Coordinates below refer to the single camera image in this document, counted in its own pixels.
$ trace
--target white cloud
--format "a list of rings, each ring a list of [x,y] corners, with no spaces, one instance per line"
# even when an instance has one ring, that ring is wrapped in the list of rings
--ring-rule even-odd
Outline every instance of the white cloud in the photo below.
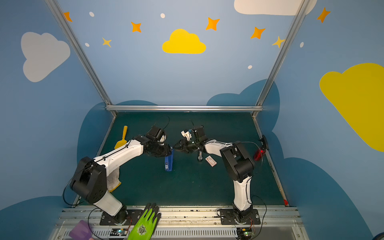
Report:
[[[49,33],[39,35],[33,32],[22,36],[22,51],[26,58],[24,75],[31,82],[43,80],[71,54],[66,42],[58,41]]]
[[[316,5],[310,0],[306,14]],[[235,0],[235,10],[242,14],[296,15],[301,0]]]

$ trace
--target small white box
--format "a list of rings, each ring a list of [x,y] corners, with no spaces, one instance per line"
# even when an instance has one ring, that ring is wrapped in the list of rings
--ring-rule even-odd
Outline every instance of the small white box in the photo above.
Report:
[[[207,162],[209,163],[209,165],[211,165],[211,167],[213,167],[214,165],[217,164],[217,162],[211,157],[211,156],[208,156],[205,158],[207,160]]]

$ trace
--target dirty work glove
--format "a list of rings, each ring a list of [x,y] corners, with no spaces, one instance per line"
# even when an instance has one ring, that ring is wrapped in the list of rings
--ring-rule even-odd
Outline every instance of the dirty work glove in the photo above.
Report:
[[[161,213],[157,213],[158,211],[159,207],[155,203],[147,204],[127,240],[149,240],[161,216]]]

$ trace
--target glove logo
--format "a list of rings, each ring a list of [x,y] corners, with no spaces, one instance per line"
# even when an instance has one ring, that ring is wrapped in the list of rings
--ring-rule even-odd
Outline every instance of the glove logo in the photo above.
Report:
[[[139,226],[139,228],[137,229],[137,233],[140,235],[140,236],[143,236],[147,233],[147,229],[145,228],[144,225],[141,224],[141,226]]]

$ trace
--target yellow scoop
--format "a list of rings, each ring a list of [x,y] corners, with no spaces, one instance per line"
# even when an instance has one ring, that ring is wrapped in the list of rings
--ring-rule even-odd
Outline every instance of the yellow scoop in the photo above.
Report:
[[[127,130],[128,130],[128,126],[124,126],[124,130],[122,131],[122,140],[116,143],[115,149],[118,149],[119,147],[127,143],[127,140],[125,140],[125,135],[127,134]]]

